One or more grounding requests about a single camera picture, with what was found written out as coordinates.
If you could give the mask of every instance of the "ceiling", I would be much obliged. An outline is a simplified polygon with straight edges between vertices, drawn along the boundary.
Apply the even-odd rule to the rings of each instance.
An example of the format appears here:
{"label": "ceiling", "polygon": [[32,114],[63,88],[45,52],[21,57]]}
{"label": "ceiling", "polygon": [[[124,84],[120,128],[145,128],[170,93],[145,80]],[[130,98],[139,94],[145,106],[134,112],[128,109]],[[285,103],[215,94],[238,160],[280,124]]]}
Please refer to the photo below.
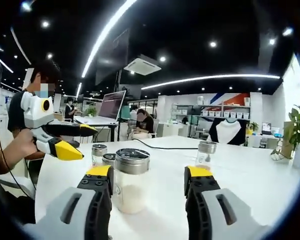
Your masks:
{"label": "ceiling", "polygon": [[[98,98],[102,98],[103,94],[114,90],[116,72],[95,85],[97,63],[94,58],[85,78],[81,75],[98,36],[123,3],[123,0],[66,3],[36,0],[31,5],[32,11],[20,12],[13,29],[30,62],[40,61],[48,53],[53,55],[62,75],[56,92],[76,95],[78,84],[82,83],[81,93],[85,97],[90,97],[91,91],[98,91]],[[47,28],[42,28],[43,21],[49,23]],[[220,74],[282,77],[294,50],[293,36],[282,35],[287,26],[282,19],[273,19],[258,1],[192,0],[189,4],[189,1],[179,0],[176,4],[174,0],[137,0],[105,40],[130,28],[130,53],[143,54],[158,61],[160,57],[166,57],[165,62],[159,61],[162,69],[147,76],[132,75],[123,70],[123,84],[149,86]],[[271,45],[270,39],[274,39],[275,44]],[[216,47],[211,47],[211,42],[215,42]],[[11,32],[6,33],[0,47],[3,49],[0,59],[14,71],[12,74],[5,69],[2,83],[18,89],[23,85],[25,69],[30,65]],[[156,98],[159,93],[202,92],[262,92],[271,95],[281,82],[281,79],[242,77],[198,80],[143,90],[141,98]]]}

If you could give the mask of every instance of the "hand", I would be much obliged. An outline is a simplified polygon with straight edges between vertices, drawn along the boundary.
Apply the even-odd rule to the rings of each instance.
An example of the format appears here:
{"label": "hand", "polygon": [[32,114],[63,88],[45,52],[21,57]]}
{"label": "hand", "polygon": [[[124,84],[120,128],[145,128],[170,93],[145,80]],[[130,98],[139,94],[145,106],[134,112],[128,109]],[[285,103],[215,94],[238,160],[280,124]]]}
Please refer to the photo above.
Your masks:
{"label": "hand", "polygon": [[18,147],[24,152],[25,156],[29,156],[38,151],[35,145],[34,135],[30,129],[23,129],[13,140],[16,141]]}

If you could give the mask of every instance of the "hair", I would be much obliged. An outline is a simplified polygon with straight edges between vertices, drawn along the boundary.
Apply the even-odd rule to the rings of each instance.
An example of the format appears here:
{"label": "hair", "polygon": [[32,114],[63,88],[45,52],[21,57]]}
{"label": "hair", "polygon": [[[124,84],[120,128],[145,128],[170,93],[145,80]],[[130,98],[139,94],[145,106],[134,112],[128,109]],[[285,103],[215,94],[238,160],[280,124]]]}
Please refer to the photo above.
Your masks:
{"label": "hair", "polygon": [[74,99],[70,96],[66,99],[66,103],[73,102],[73,101],[74,101]]}
{"label": "hair", "polygon": [[132,105],[132,106],[131,106],[131,111],[132,111],[132,110],[137,110],[137,109],[138,109],[138,106],[137,106],[137,105]]}
{"label": "hair", "polygon": [[150,117],[152,118],[152,116],[144,109],[139,109],[136,114],[143,114],[143,115],[146,115],[147,117]]}
{"label": "hair", "polygon": [[30,82],[33,83],[37,73],[41,74],[41,79],[47,78],[47,84],[57,84],[58,80],[61,78],[61,73],[58,65],[52,60],[44,60],[42,62],[32,65],[33,73]]}

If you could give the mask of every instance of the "laptop screen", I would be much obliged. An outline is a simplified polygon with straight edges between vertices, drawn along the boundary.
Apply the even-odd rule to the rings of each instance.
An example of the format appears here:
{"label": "laptop screen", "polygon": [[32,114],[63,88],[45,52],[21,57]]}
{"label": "laptop screen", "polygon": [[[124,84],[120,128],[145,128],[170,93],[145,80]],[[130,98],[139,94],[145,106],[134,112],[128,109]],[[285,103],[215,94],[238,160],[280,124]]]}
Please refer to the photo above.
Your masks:
{"label": "laptop screen", "polygon": [[117,91],[104,95],[98,116],[117,121],[125,94],[126,91]]}

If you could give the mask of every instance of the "jar lid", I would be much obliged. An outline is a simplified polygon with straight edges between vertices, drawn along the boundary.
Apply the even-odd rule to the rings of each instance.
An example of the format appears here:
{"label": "jar lid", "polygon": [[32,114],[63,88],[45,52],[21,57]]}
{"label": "jar lid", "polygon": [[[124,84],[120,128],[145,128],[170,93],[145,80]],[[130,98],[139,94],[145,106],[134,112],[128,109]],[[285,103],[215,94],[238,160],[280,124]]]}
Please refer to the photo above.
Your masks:
{"label": "jar lid", "polygon": [[141,149],[123,148],[115,153],[115,168],[119,171],[139,175],[149,170],[150,154]]}
{"label": "jar lid", "polygon": [[217,149],[217,143],[214,141],[201,141],[198,146],[198,151],[206,154],[214,154]]}
{"label": "jar lid", "polygon": [[116,154],[115,153],[106,153],[102,156],[102,161],[105,164],[109,164],[109,165],[114,165],[115,163],[115,159],[116,159]]}
{"label": "jar lid", "polygon": [[93,144],[93,145],[92,145],[92,148],[93,148],[93,149],[106,149],[107,146],[106,146],[106,145],[103,145],[103,144]]}

